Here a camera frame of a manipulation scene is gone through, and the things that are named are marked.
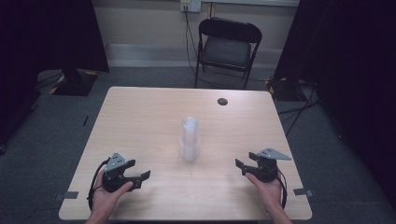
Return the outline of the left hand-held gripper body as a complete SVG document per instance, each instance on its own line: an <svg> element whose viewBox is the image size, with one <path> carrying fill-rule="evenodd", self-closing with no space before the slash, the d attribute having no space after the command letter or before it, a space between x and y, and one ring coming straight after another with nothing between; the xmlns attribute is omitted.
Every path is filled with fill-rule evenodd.
<svg viewBox="0 0 396 224"><path fill-rule="evenodd" d="M136 177L126 177L123 168L127 160L120 153L115 152L106 164L102 177L102 186L108 192L114 192L120 189L127 182L135 182Z"/></svg>

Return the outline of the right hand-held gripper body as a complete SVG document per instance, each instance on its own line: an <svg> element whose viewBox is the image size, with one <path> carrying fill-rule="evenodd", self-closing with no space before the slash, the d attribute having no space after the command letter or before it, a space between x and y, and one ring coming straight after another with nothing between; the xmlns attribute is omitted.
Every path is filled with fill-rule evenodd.
<svg viewBox="0 0 396 224"><path fill-rule="evenodd" d="M257 177L261 182L268 183L278 177L278 161L290 161L291 157L274 148L268 147L257 153L260 156L257 166L248 168L248 172Z"/></svg>

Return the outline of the white plastic bottle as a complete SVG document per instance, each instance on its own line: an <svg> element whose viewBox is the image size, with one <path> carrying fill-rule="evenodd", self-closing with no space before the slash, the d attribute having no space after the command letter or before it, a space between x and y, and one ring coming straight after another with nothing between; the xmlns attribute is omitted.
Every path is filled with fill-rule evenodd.
<svg viewBox="0 0 396 224"><path fill-rule="evenodd" d="M186 117L182 121L182 135L179 138L179 155L187 162L195 161L200 153L200 135L198 120Z"/></svg>

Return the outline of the person's left hand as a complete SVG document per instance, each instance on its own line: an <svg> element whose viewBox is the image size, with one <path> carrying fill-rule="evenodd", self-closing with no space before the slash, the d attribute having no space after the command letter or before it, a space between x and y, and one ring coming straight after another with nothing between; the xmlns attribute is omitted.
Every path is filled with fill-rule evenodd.
<svg viewBox="0 0 396 224"><path fill-rule="evenodd" d="M133 182L125 183L120 189L114 192L108 192L101 186L104 172L101 171L94 185L92 197L92 212L98 216L110 217L120 199L133 185Z"/></svg>

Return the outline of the person's right hand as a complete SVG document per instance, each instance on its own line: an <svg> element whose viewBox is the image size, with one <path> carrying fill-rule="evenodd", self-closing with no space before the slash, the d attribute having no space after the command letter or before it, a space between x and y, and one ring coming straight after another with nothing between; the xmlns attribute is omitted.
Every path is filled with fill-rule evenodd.
<svg viewBox="0 0 396 224"><path fill-rule="evenodd" d="M272 220L281 219L286 215L281 205L281 185L278 180L263 183L250 173L246 173L245 177L258 190L264 210Z"/></svg>

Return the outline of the grey tape strip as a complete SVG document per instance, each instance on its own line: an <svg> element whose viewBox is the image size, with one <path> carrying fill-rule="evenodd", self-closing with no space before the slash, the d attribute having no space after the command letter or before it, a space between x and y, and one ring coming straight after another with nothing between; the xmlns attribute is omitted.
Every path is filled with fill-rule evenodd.
<svg viewBox="0 0 396 224"><path fill-rule="evenodd" d="M78 192L77 191L66 191L63 193L58 193L55 197L54 200L56 202L61 202L64 199L76 199L78 197Z"/></svg>
<svg viewBox="0 0 396 224"><path fill-rule="evenodd" d="M305 195L307 198L314 196L314 192L311 189L294 189L293 192L295 196Z"/></svg>

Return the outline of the black stand base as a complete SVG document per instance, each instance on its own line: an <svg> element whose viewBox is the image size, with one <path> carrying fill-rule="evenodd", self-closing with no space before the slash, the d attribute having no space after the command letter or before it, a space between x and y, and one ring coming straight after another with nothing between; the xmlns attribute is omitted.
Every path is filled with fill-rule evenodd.
<svg viewBox="0 0 396 224"><path fill-rule="evenodd" d="M306 102L303 87L300 83L293 83L286 78L274 79L273 77L265 81L265 85L277 102Z"/></svg>
<svg viewBox="0 0 396 224"><path fill-rule="evenodd" d="M94 71L63 69L50 94L65 96L88 96L98 74Z"/></svg>

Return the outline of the black folding chair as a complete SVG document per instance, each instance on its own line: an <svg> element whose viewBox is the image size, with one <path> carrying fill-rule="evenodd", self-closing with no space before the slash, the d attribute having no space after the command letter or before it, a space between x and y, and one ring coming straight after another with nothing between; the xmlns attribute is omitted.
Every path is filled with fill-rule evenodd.
<svg viewBox="0 0 396 224"><path fill-rule="evenodd" d="M208 18L198 26L199 43L194 87L197 87L200 66L212 66L243 72L243 89L247 87L262 32L249 22Z"/></svg>

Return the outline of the black curtain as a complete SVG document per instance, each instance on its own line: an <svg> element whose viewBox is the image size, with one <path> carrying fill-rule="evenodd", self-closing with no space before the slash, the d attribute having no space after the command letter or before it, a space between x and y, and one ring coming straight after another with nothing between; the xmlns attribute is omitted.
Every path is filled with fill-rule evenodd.
<svg viewBox="0 0 396 224"><path fill-rule="evenodd" d="M0 0L0 155L46 70L109 70L92 0Z"/></svg>
<svg viewBox="0 0 396 224"><path fill-rule="evenodd" d="M396 0L300 0L275 77L317 84L396 209Z"/></svg>

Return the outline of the white wall socket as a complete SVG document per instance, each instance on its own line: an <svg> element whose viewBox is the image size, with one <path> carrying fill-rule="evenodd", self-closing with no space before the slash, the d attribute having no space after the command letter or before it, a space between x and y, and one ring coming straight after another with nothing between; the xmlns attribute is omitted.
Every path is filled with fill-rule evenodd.
<svg viewBox="0 0 396 224"><path fill-rule="evenodd" d="M182 12L200 13L202 2L200 0L180 0L180 10Z"/></svg>

